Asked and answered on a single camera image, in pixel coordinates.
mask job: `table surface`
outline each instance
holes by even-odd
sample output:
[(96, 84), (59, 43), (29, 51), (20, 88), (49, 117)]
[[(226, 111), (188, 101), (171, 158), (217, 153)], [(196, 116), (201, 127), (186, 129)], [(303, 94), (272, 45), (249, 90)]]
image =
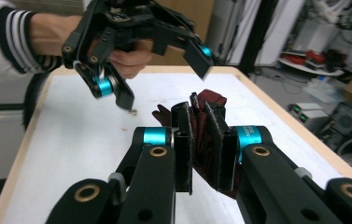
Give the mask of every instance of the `table surface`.
[[(135, 127), (158, 127), (151, 112), (189, 100), (192, 92), (228, 98), (230, 126), (264, 125), (297, 165), (324, 188), (352, 168), (288, 112), (231, 67), (213, 67), (204, 81), (187, 66), (148, 66), (128, 83), (134, 112), (119, 109), (115, 96), (94, 99), (74, 70), (61, 68), (46, 83), (0, 196), (0, 223), (44, 223), (65, 191), (80, 180), (107, 180), (131, 144)], [(193, 173), (193, 194), (176, 195), (176, 223), (240, 223), (235, 200)]]

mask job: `red object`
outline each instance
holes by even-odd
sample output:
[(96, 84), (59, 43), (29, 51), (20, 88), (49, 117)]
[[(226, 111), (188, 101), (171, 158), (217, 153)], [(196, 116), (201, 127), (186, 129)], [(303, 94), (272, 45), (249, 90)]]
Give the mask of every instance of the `red object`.
[(315, 63), (325, 63), (324, 55), (314, 50), (306, 51), (306, 59)]
[(303, 56), (292, 55), (292, 54), (283, 54), (282, 58), (286, 59), (290, 63), (303, 65), (306, 61)]

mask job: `dark red fabric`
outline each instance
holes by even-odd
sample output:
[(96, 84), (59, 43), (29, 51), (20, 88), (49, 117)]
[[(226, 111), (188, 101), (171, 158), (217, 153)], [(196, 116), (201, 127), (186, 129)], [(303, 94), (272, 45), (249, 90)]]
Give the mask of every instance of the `dark red fabric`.
[[(193, 95), (191, 96), (191, 117), (195, 136), (193, 168), (213, 188), (215, 186), (214, 181), (209, 178), (210, 169), (212, 168), (213, 150), (211, 147), (211, 136), (206, 131), (207, 115), (204, 112), (204, 102), (225, 105), (227, 98), (211, 90), (203, 90), (197, 95), (197, 99), (195, 100), (193, 99)], [(152, 115), (162, 126), (171, 126), (171, 111), (166, 109), (163, 105), (158, 105), (158, 110), (153, 111)], [(238, 176), (236, 176), (235, 179), (235, 189), (232, 192), (222, 192), (232, 198), (236, 196)]]

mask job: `electronic equipment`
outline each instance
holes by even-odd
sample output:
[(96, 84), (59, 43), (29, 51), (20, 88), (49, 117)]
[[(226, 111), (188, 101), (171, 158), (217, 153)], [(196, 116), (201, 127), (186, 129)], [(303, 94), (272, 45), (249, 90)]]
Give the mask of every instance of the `electronic equipment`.
[(298, 117), (298, 121), (310, 132), (315, 132), (327, 118), (328, 115), (322, 110), (306, 110)]
[(321, 106), (315, 103), (296, 103), (295, 105), (291, 106), (289, 113), (292, 115), (292, 117), (298, 118), (303, 111), (320, 109), (322, 109)]
[(334, 151), (352, 139), (352, 101), (338, 104), (331, 118), (318, 130), (316, 136)]

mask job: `finger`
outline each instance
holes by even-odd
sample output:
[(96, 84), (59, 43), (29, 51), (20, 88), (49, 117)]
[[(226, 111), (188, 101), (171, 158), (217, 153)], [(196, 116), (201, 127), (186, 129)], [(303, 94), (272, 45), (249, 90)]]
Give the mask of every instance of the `finger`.
[(112, 60), (111, 62), (115, 66), (117, 71), (120, 73), (120, 75), (123, 78), (128, 78), (128, 79), (134, 78), (143, 68), (146, 67), (145, 63), (140, 63), (136, 65), (125, 65), (123, 63), (118, 63)]
[(114, 49), (109, 56), (109, 60), (122, 63), (124, 65), (137, 65), (148, 63), (152, 59), (150, 50), (140, 41), (136, 43), (135, 50), (130, 52)]

